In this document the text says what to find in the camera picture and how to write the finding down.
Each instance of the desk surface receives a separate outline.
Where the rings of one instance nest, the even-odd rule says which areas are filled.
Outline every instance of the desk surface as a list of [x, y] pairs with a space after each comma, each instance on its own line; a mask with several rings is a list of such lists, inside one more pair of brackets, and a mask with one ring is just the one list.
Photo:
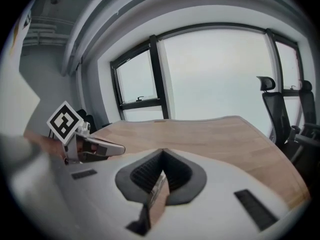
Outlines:
[[92, 135], [125, 146], [124, 155], [169, 148], [224, 161], [274, 190], [291, 209], [310, 198], [305, 182], [287, 157], [239, 116], [201, 121], [118, 121]]

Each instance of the pipe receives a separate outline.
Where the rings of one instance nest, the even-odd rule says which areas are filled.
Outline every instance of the pipe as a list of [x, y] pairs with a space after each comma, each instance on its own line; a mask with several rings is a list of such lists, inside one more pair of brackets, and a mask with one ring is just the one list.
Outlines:
[[56, 40], [56, 39], [40, 39], [39, 42], [37, 39], [25, 39], [23, 41], [23, 45], [28, 45], [28, 44], [36, 44], [36, 45], [43, 45], [43, 44], [60, 44], [60, 45], [65, 45], [66, 41], [65, 40]]
[[56, 23], [62, 23], [66, 25], [73, 26], [75, 23], [69, 20], [59, 19], [59, 18], [50, 18], [50, 17], [44, 17], [44, 16], [33, 16], [33, 20], [36, 21], [47, 21], [47, 22], [56, 22]]
[[55, 29], [49, 29], [49, 28], [29, 28], [28, 30], [28, 34], [29, 33], [38, 33], [38, 32], [45, 32], [45, 33], [56, 33], [56, 30]]
[[[26, 46], [37, 46], [38, 43], [37, 42], [33, 42], [33, 43], [24, 43], [23, 46], [26, 47]], [[41, 45], [44, 45], [44, 46], [64, 46], [64, 44], [61, 44], [61, 43], [41, 43]]]
[[76, 41], [81, 29], [85, 25], [89, 16], [92, 14], [92, 12], [96, 9], [96, 7], [101, 2], [102, 2], [102, 0], [91, 0], [89, 2], [88, 6], [86, 6], [84, 8], [84, 10], [81, 12], [81, 14], [77, 18], [75, 24], [73, 25], [73, 28], [72, 28], [72, 31], [70, 34], [70, 38], [65, 46], [65, 51], [64, 51], [64, 55], [63, 55], [62, 67], [61, 67], [62, 76], [65, 76], [67, 74], [71, 52], [74, 48], [75, 41]]
[[43, 28], [43, 29], [57, 30], [57, 26], [56, 25], [42, 24], [42, 23], [31, 23], [30, 24], [30, 28]]
[[54, 38], [54, 39], [68, 39], [69, 35], [68, 34], [56, 34], [56, 33], [28, 33], [26, 34], [26, 38]]
[[78, 68], [75, 72], [75, 78], [76, 78], [76, 91], [78, 93], [78, 99], [80, 102], [80, 106], [82, 109], [87, 111], [84, 90], [83, 90], [83, 86], [82, 86], [82, 64], [81, 63], [79, 63]]

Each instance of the ceiling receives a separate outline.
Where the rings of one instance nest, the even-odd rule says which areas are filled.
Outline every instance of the ceiling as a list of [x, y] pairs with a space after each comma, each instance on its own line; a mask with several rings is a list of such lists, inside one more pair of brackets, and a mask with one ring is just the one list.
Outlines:
[[35, 0], [23, 46], [64, 46], [77, 18], [91, 0]]
[[59, 34], [69, 34], [81, 11], [90, 0], [36, 0], [32, 23], [52, 24]]

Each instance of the black window frame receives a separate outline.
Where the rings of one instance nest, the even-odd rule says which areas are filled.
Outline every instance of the black window frame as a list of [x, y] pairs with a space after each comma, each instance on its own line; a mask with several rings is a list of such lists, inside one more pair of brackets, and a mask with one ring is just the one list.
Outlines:
[[[160, 64], [158, 48], [157, 48], [158, 41], [171, 38], [177, 35], [189, 33], [189, 32], [195, 32], [195, 31], [201, 31], [201, 30], [221, 30], [221, 29], [250, 31], [250, 32], [266, 35], [268, 39], [270, 55], [272, 57], [271, 60], [273, 64], [274, 73], [276, 74], [275, 80], [276, 80], [277, 91], [281, 92], [284, 97], [299, 96], [298, 90], [284, 89], [284, 79], [283, 79], [281, 59], [280, 59], [278, 47], [276, 44], [276, 42], [279, 42], [295, 50], [295, 53], [297, 56], [297, 62], [298, 62], [299, 79], [304, 80], [303, 64], [302, 64], [301, 54], [300, 54], [299, 46], [297, 42], [290, 40], [290, 38], [287, 38], [270, 28], [264, 29], [264, 28], [256, 27], [252, 25], [230, 23], [230, 22], [201, 23], [201, 24], [194, 24], [194, 25], [179, 27], [179, 28], [161, 33], [157, 36], [152, 35], [149, 37], [148, 40], [128, 50], [127, 52], [125, 52], [124, 54], [122, 54], [121, 56], [119, 56], [117, 59], [115, 59], [110, 63], [112, 84], [113, 84], [113, 89], [116, 96], [116, 101], [117, 101], [118, 110], [119, 110], [121, 119], [125, 120], [123, 110], [154, 107], [154, 106], [161, 106], [163, 118], [169, 119], [167, 99], [165, 94], [165, 86], [163, 82], [161, 64]], [[121, 104], [122, 99], [121, 99], [121, 92], [120, 92], [118, 76], [117, 76], [117, 68], [119, 68], [121, 65], [123, 65], [130, 59], [133, 59], [134, 57], [138, 56], [139, 54], [147, 50], [150, 51], [151, 66], [152, 66], [154, 83], [155, 83], [155, 88], [156, 88], [158, 98], [143, 100], [143, 101], [136, 101], [136, 102], [127, 103], [127, 104]], [[294, 122], [295, 125], [301, 121], [301, 116], [302, 116], [302, 108], [300, 106], [297, 121]]]
[[[110, 62], [112, 85], [121, 120], [126, 120], [124, 110], [156, 106], [161, 106], [163, 119], [169, 119], [165, 88], [163, 84], [160, 60], [158, 55], [157, 41], [158, 40], [156, 39], [156, 36], [152, 35], [149, 37], [148, 40], [138, 44], [134, 48], [128, 50], [127, 52], [119, 56], [117, 59]], [[157, 98], [134, 101], [130, 103], [123, 103], [117, 69], [129, 60], [135, 58], [136, 56], [146, 51], [150, 52], [151, 68], [153, 72]]]

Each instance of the black office chair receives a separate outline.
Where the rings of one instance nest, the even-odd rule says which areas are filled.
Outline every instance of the black office chair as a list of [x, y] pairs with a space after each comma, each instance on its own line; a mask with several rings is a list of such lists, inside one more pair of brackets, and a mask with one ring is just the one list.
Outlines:
[[302, 106], [304, 125], [303, 133], [307, 136], [319, 135], [320, 125], [317, 125], [315, 97], [312, 84], [307, 80], [300, 81], [299, 98]]
[[286, 104], [281, 92], [268, 92], [276, 87], [271, 77], [257, 76], [261, 82], [262, 99], [271, 119], [275, 145], [293, 163], [307, 185], [318, 172], [320, 142], [298, 134], [297, 126], [290, 126]]
[[90, 114], [87, 114], [83, 120], [85, 122], [88, 122], [90, 124], [90, 134], [93, 134], [97, 131], [97, 127], [96, 127], [96, 124], [95, 124], [95, 120], [94, 120], [94, 117]]
[[87, 115], [87, 112], [84, 109], [80, 109], [76, 112], [80, 117], [82, 117], [82, 119], [85, 119], [85, 116]]
[[[282, 150], [292, 132], [284, 97], [281, 92], [268, 92], [276, 87], [276, 83], [271, 77], [257, 76], [257, 78], [261, 81], [262, 99], [271, 119], [273, 142]], [[294, 133], [299, 133], [299, 130], [298, 127], [293, 127]]]

